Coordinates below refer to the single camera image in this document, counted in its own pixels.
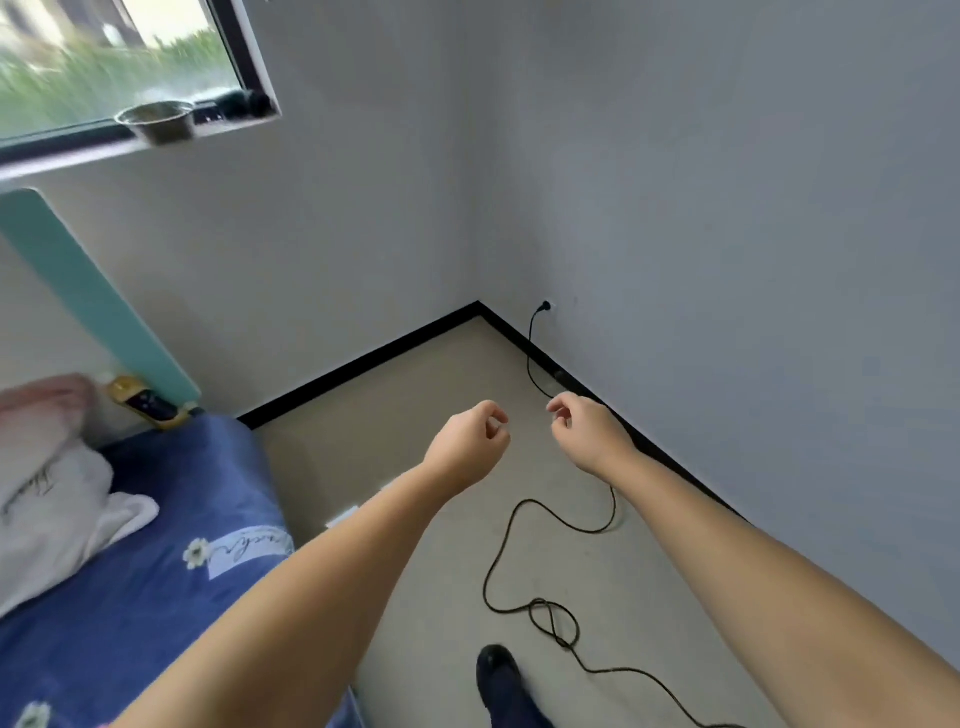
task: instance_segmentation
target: hand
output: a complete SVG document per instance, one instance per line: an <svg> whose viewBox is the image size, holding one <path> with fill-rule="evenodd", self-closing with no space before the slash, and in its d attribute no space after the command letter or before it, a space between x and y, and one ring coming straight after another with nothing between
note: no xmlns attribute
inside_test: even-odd
<svg viewBox="0 0 960 728"><path fill-rule="evenodd" d="M509 421L507 413L490 400L454 415L433 439L423 466L453 489L451 497L462 493L500 462L510 445L510 432L500 425Z"/></svg>
<svg viewBox="0 0 960 728"><path fill-rule="evenodd" d="M603 404L569 392L546 405L553 412L553 436L573 464L602 480L612 463L636 454L627 430Z"/></svg>

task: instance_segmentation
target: black shoe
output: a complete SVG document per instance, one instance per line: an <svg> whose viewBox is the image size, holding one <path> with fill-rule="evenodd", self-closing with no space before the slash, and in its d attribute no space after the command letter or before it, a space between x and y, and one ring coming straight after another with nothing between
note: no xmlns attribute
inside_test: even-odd
<svg viewBox="0 0 960 728"><path fill-rule="evenodd" d="M502 644L488 644L480 650L477 658L477 688L487 710L501 703L506 697L505 692L526 692L516 660Z"/></svg>

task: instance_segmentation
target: stainless steel bowl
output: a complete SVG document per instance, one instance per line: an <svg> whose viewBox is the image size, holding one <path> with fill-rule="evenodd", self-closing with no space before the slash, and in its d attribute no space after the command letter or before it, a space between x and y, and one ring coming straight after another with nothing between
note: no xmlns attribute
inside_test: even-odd
<svg viewBox="0 0 960 728"><path fill-rule="evenodd" d="M193 109L189 101L157 101L125 109L114 118L148 144L160 146L193 138Z"/></svg>

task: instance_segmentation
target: white flower print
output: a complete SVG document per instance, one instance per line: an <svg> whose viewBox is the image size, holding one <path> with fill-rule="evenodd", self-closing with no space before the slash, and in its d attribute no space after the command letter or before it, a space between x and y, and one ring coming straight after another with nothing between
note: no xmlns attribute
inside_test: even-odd
<svg viewBox="0 0 960 728"><path fill-rule="evenodd" d="M23 709L14 728L47 728L50 722L50 703L30 703Z"/></svg>
<svg viewBox="0 0 960 728"><path fill-rule="evenodd" d="M190 570L201 567L210 558L210 543L207 539L194 539L183 552L183 561Z"/></svg>

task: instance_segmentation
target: black baseboard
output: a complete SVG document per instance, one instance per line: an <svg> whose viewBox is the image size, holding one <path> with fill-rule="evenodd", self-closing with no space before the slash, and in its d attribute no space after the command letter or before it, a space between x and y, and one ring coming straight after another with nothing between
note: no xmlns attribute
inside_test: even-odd
<svg viewBox="0 0 960 728"><path fill-rule="evenodd" d="M557 388L557 394L560 394L562 390L567 390L573 392L574 394L580 395L581 397L589 397L592 400L598 401L602 404L606 404L603 400L593 394L589 388L576 377L572 376L567 370L550 358L546 353L543 352L536 344L530 341L526 336L513 328L506 321L497 316L493 311L487 308L485 305L480 303L482 308L481 316L483 316L484 321L490 324L493 328L503 334L510 342L520 349L523 353L530 357L530 359L537 363L541 369L551 375L560 386ZM624 427L626 427L627 432L630 434L631 439L634 441L636 449L642 452L644 455L648 455L656 460L658 463L663 465L665 468L669 468L671 471L679 475L681 478L686 480L689 483L695 485L700 491L705 495L711 497L716 502L720 503L724 508L734 511L730 505L724 501L722 498L717 496L710 488L701 483L697 478L695 478L684 466L666 454L663 450L658 448L651 440L646 437L643 433L636 429L633 425L624 420L620 415L618 415L613 408L611 407L611 412L616 415L616 419L619 420Z"/></svg>
<svg viewBox="0 0 960 728"><path fill-rule="evenodd" d="M306 404L320 395L326 394L330 390L339 387L341 384L346 384L351 379L356 379L358 376L375 369L381 364L385 364L391 359L407 353L421 344L425 344L431 339L434 339L441 334L445 334L448 331L465 324L467 321L474 319L477 316L482 316L484 321L499 331L512 344L514 344L514 346L529 356L532 361L536 362L544 371L556 379L560 384L560 387L557 388L558 393L562 389L566 389L583 397L590 397L592 400L603 402L599 397L594 395L586 385L578 381L575 377L571 376L563 367L561 367L552 358L547 356L546 353L533 344L526 336L493 313L493 311L487 308L483 303L475 301L459 310L454 311L451 314L444 316L442 319L438 319L432 324L427 324L425 327L418 328L416 331L408 333L406 336L401 336L395 341L380 347L375 352L364 354L360 358L349 362L349 364L345 364L339 369L335 369L328 374L320 376L313 381L304 384L302 387L298 387L293 392L289 392L282 397L278 397L273 401L267 402L263 406L251 410L245 415L241 415L239 420L250 429L257 429L271 420L275 420L276 418L285 415L287 412L297 409L297 407L301 406L302 404ZM645 455L649 455L654 460L682 477L684 480L687 480L695 485L707 496L720 503L720 505L736 513L736 511L734 511L723 499L713 493L713 491L706 485L697 480L697 478L689 473L682 465L680 465L680 463L658 448L653 442L641 434L635 427L630 425L630 423L628 423L622 417L619 415L616 416L617 419L619 419L620 422L623 423L623 425L627 428L627 432L630 433L636 448L640 450L640 452L644 453Z"/></svg>
<svg viewBox="0 0 960 728"><path fill-rule="evenodd" d="M418 328L406 336L401 336L395 341L386 344L375 352L364 354L358 359L354 359L339 369L335 369L323 376L319 376L311 382L307 382L302 387L298 387L293 392L288 392L282 397L251 410L245 415L240 415L239 419L250 429L257 429L277 417L285 415L291 410L297 409L302 404L316 399L320 395L325 395L331 389L336 389L341 384L346 384L351 379L366 374L381 364L386 364L391 359L400 356L403 353L415 349L421 344L426 344L430 339L435 339L441 334L455 329L465 324L470 319L483 315L483 309L486 308L479 301L465 305L463 308L447 314L442 319L438 319L432 324L427 324L423 328Z"/></svg>

